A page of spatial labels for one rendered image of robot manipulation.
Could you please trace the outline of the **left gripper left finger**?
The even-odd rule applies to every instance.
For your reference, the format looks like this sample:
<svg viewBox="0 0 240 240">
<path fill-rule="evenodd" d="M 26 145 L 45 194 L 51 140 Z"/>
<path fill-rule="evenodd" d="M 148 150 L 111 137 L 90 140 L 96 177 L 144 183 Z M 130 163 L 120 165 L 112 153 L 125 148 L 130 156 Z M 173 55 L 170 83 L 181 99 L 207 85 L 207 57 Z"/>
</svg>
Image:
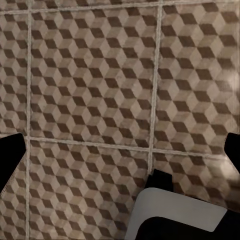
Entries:
<svg viewBox="0 0 240 240">
<path fill-rule="evenodd" d="M 0 193 L 26 153 L 22 133 L 0 138 Z"/>
</svg>

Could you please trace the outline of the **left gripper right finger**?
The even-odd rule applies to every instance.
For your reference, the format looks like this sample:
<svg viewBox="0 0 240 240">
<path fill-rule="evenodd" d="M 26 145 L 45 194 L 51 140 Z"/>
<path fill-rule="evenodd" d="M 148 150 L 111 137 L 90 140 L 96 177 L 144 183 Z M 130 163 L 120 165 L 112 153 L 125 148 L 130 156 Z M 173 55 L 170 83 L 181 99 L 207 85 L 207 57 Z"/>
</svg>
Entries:
<svg viewBox="0 0 240 240">
<path fill-rule="evenodd" d="M 229 133 L 227 135 L 224 151 L 240 173 L 240 135 Z"/>
</svg>

